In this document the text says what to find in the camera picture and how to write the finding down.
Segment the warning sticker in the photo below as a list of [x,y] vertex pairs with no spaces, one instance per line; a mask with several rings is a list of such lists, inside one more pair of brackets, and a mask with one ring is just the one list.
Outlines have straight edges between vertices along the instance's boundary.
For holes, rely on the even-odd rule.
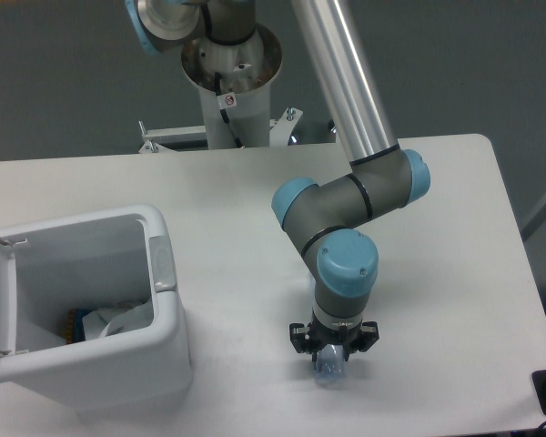
[[226,93],[218,96],[218,107],[220,109],[228,109],[237,105],[237,96],[235,93]]

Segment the clear plastic bottle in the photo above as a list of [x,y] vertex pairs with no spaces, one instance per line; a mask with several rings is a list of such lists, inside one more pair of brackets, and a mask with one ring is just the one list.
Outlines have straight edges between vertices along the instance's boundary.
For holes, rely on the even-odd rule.
[[313,363],[314,379],[319,385],[335,384],[346,378],[344,348],[329,344],[320,352]]

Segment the silver aluminum arm tube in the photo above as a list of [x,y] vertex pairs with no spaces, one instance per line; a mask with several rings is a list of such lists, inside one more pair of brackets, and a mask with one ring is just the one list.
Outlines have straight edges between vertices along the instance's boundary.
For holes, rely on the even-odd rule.
[[292,4],[349,161],[396,146],[348,0]]

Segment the gray joint housing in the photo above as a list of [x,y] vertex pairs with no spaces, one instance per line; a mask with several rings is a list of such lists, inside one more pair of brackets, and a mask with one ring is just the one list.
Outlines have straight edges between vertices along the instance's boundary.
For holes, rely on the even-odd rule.
[[316,280],[317,304],[340,319],[360,315],[369,295],[345,300],[328,290],[319,280],[319,248],[335,230],[355,228],[404,207],[412,185],[409,160],[398,146],[386,154],[351,163],[351,167],[352,173],[347,176],[304,189],[283,221],[283,229]]

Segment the robotic arm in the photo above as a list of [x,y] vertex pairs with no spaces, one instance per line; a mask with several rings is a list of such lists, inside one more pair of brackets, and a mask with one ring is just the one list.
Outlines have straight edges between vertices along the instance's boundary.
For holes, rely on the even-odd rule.
[[[128,9],[133,1],[127,0]],[[316,281],[311,323],[291,324],[289,336],[296,351],[314,361],[327,345],[343,346],[347,361],[379,338],[377,324],[363,321],[378,251],[354,228],[425,195],[430,173],[418,153],[400,149],[390,130],[348,0],[292,4],[352,171],[324,186],[292,179],[273,198],[279,224]],[[218,148],[211,142],[220,144],[223,137],[225,147],[268,144],[258,132],[268,132],[268,84],[278,73],[281,52],[277,39],[256,24],[254,0],[137,0],[134,12],[134,25],[145,28],[154,47],[186,42],[183,64],[201,89],[210,148]],[[165,27],[172,33],[164,33]],[[168,36],[168,43],[154,39]],[[233,117],[215,97],[227,91],[246,109],[229,131],[225,126]]]

